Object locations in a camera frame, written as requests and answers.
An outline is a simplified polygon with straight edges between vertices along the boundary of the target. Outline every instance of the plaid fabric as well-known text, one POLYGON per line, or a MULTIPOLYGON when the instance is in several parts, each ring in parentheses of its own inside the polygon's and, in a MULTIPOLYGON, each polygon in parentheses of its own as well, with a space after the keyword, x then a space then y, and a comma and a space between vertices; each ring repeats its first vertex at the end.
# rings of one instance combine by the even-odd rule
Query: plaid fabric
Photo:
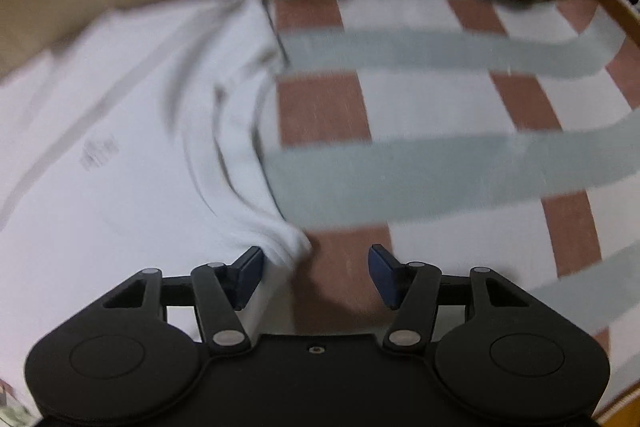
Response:
MULTIPOLYGON (((547 44, 575 39, 596 14, 609 17, 594 0, 531 7, 487 0, 272 0, 270 10, 281 36, 288 38, 302 38, 319 28, 421 28, 547 44)), ((572 80, 426 68, 294 74, 280 79, 271 102, 272 118, 278 122, 271 144, 288 151, 354 142, 601 129, 640 105, 638 71, 640 50, 627 37, 601 71, 572 80)), ((372 243, 382 243, 402 261, 428 261, 444 273, 466 275, 473 266, 491 266, 527 290, 579 273, 640 239, 639 183, 640 177, 633 175, 537 200, 462 208, 436 219, 308 229, 314 255, 292 282, 296 330, 361 330, 388 322, 367 274, 372 243)), ((640 305, 592 332, 609 353, 614 375, 640 353, 638 331, 640 305)))

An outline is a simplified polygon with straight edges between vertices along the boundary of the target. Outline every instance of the white cloth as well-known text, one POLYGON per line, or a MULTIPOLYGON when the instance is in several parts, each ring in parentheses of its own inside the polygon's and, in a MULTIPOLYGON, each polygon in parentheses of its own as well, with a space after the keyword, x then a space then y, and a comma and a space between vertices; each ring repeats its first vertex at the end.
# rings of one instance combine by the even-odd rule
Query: white cloth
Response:
POLYGON ((0 378, 26 393, 33 344, 138 270, 251 245, 270 261, 241 314, 255 332, 309 249, 253 147, 281 61, 261 0, 181 0, 107 14, 2 84, 0 378))

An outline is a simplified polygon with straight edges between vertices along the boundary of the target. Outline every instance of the striped bed sheet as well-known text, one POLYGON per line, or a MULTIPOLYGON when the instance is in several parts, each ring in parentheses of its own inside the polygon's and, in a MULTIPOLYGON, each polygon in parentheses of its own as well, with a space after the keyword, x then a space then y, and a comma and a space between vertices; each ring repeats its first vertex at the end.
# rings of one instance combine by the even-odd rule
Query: striped bed sheet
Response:
POLYGON ((298 333, 390 312, 369 245, 467 275, 490 266, 640 380, 640 50, 596 0, 270 0, 289 60, 260 122, 264 171, 314 254, 298 333))

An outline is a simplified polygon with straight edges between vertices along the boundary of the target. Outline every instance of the screw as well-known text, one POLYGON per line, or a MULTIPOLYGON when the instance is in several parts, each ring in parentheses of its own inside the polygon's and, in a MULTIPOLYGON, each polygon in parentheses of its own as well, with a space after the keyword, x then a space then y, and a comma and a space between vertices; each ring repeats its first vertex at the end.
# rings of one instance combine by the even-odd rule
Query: screw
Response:
POLYGON ((396 330, 389 335, 389 342, 396 346, 414 346, 420 342, 420 333, 412 330, 396 330))
POLYGON ((244 333, 238 330, 222 330, 213 335, 213 341, 219 346, 237 346, 244 341, 244 333))

